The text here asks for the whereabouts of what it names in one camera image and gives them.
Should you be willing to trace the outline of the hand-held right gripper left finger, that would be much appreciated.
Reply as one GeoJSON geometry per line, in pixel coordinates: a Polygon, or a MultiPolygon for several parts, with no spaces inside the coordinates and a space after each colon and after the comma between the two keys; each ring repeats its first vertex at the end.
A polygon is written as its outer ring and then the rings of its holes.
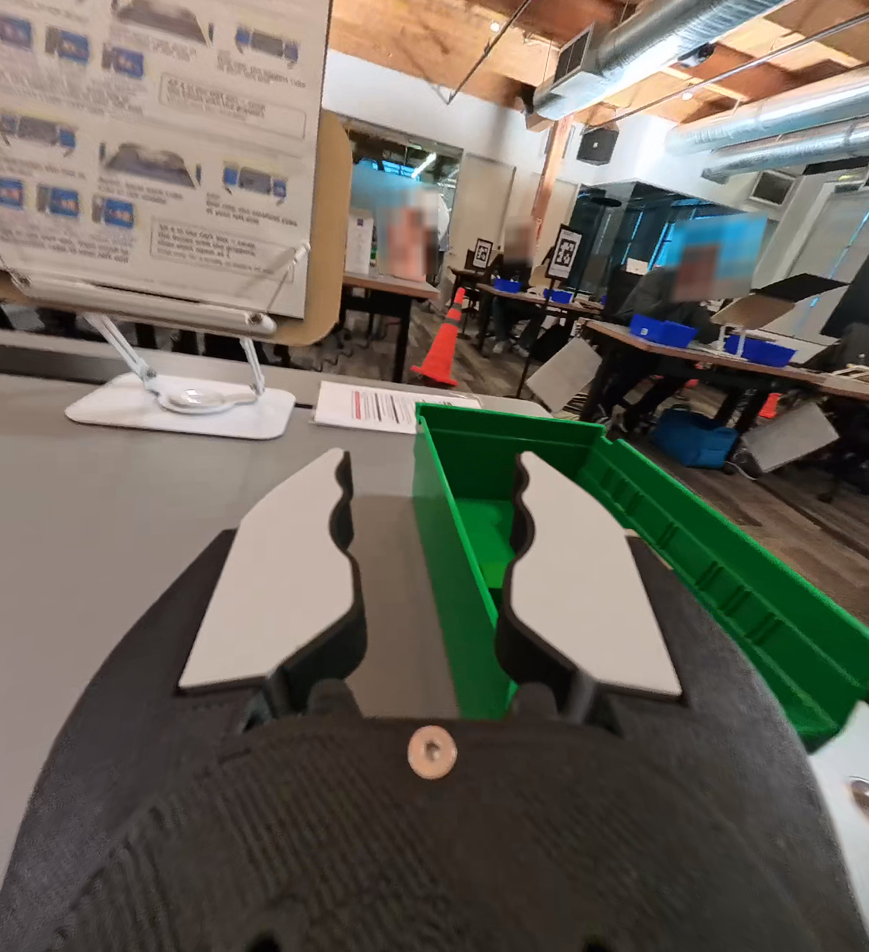
{"type": "Polygon", "coordinates": [[[244,516],[177,686],[256,686],[304,710],[323,681],[344,681],[367,652],[354,538],[351,456],[331,448],[244,516]]]}

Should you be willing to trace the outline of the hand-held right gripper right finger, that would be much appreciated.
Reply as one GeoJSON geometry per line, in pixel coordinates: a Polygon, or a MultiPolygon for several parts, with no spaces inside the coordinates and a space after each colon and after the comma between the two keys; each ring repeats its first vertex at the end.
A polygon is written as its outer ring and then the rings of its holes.
{"type": "Polygon", "coordinates": [[[495,628],[500,667],[589,721],[607,695],[678,703],[683,687],[627,531],[533,451],[514,463],[511,546],[495,628]]]}

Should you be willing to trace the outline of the green plastic bin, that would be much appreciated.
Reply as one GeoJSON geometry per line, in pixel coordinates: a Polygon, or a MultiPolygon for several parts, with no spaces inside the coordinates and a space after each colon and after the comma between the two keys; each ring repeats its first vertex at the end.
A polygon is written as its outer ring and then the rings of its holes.
{"type": "Polygon", "coordinates": [[[515,459],[533,451],[671,567],[744,652],[806,750],[838,736],[869,689],[869,628],[602,426],[422,404],[413,502],[462,717],[500,718],[494,650],[513,558],[515,459]]]}

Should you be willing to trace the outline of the grey desk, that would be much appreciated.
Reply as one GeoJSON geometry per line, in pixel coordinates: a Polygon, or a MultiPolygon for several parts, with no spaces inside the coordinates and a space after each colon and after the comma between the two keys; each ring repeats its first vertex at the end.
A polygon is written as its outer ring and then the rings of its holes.
{"type": "MultiPolygon", "coordinates": [[[[23,357],[8,335],[0,369],[23,357]]],[[[0,950],[869,950],[869,705],[806,750],[626,530],[683,687],[457,708],[414,435],[293,409],[253,444],[72,422],[0,373],[0,950]],[[242,518],[349,452],[368,643],[302,711],[178,680],[242,518]]]]}

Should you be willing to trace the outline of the wood-edged desk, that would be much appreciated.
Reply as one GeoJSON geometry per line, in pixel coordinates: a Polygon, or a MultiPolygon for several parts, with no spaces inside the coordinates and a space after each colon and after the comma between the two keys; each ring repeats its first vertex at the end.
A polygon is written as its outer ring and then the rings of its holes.
{"type": "Polygon", "coordinates": [[[771,393],[803,389],[824,397],[856,401],[869,405],[869,383],[851,378],[818,374],[791,366],[771,367],[751,363],[735,355],[701,348],[675,348],[642,338],[625,327],[598,320],[587,321],[583,339],[598,349],[601,362],[586,393],[582,422],[592,422],[611,379],[632,360],[633,354],[648,354],[657,359],[659,376],[683,383],[697,380],[738,394],[724,401],[718,418],[727,421],[724,410],[744,409],[738,419],[738,432],[747,432],[771,393]]]}
{"type": "Polygon", "coordinates": [[[545,300],[543,293],[520,292],[518,294],[503,294],[496,292],[490,284],[483,282],[476,283],[474,287],[479,294],[479,323],[474,340],[476,351],[482,356],[486,354],[488,330],[492,327],[492,306],[494,301],[517,303],[522,307],[528,307],[542,315],[542,317],[538,319],[540,323],[537,325],[535,334],[527,338],[526,344],[528,346],[536,344],[539,341],[543,333],[544,324],[549,318],[552,318],[555,323],[562,319],[566,320],[567,335],[570,335],[572,327],[578,319],[592,320],[605,316],[603,307],[598,303],[572,301],[571,304],[553,305],[545,300]]]}
{"type": "Polygon", "coordinates": [[[403,382],[406,353],[415,302],[433,302],[439,298],[438,289],[425,281],[411,281],[387,275],[362,275],[346,271],[336,328],[344,330],[348,311],[369,316],[393,319],[397,322],[397,336],[391,381],[403,382]]]}

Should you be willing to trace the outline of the blue fabric bag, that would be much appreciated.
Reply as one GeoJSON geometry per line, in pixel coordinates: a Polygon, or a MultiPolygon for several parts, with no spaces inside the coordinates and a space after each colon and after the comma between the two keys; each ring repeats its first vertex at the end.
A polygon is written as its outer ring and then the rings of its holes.
{"type": "Polygon", "coordinates": [[[667,457],[701,470],[721,470],[738,440],[735,428],[682,408],[665,411],[650,433],[650,441],[667,457]]]}

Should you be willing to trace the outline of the laminated paper sheet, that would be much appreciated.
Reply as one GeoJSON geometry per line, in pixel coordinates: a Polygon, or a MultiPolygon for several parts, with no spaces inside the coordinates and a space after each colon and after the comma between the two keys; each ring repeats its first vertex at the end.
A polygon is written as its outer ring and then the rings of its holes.
{"type": "Polygon", "coordinates": [[[417,408],[423,404],[465,410],[483,408],[476,398],[323,381],[313,422],[347,430],[414,435],[417,408]]]}

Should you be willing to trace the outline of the grey board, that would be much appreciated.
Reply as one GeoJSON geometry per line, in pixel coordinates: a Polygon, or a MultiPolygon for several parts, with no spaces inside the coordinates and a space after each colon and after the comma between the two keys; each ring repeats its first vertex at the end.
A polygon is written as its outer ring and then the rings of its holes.
{"type": "Polygon", "coordinates": [[[594,380],[602,358],[595,347],[580,337],[572,338],[533,373],[525,388],[547,411],[556,414],[594,380]]]}
{"type": "Polygon", "coordinates": [[[751,428],[742,445],[761,473],[770,473],[824,449],[839,438],[819,404],[805,402],[751,428]]]}

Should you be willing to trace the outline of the orange traffic cone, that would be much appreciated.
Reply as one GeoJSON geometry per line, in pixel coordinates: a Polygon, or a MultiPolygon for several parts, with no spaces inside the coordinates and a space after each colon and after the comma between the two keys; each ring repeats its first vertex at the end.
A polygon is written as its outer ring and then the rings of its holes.
{"type": "Polygon", "coordinates": [[[453,360],[463,316],[464,298],[465,289],[458,289],[424,360],[420,365],[411,367],[413,374],[440,387],[457,386],[453,377],[453,360]]]}

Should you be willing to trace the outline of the black ceiling speaker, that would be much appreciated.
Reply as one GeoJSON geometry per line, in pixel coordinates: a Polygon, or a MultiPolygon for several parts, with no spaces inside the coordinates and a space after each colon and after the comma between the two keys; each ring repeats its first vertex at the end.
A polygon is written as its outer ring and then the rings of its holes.
{"type": "Polygon", "coordinates": [[[577,162],[603,167],[611,162],[619,139],[617,125],[587,127],[580,135],[576,150],[577,162]]]}

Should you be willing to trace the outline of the instruction sheet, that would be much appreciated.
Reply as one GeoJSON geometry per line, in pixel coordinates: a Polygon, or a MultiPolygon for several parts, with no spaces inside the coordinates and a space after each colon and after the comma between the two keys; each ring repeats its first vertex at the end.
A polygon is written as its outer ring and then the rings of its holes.
{"type": "Polygon", "coordinates": [[[0,269],[302,319],[331,13],[0,1],[0,269]]]}

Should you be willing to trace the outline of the silver ceiling ducts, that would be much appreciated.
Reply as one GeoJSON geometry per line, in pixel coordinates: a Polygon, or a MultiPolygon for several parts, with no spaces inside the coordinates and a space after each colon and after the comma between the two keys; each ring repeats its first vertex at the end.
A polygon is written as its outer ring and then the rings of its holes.
{"type": "MultiPolygon", "coordinates": [[[[576,65],[535,90],[533,111],[559,120],[600,102],[684,56],[720,41],[786,2],[653,2],[619,26],[588,28],[576,65]]],[[[702,176],[723,182],[736,174],[798,165],[869,150],[869,62],[848,72],[748,101],[731,113],[677,125],[667,135],[675,156],[705,156],[702,176]]]]}

